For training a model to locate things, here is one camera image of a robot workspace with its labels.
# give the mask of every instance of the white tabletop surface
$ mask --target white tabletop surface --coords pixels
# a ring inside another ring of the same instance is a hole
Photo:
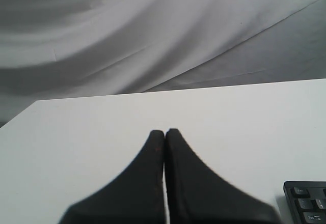
[[[285,223],[283,183],[326,181],[326,79],[37,101],[0,129],[0,223],[57,223],[169,128]]]

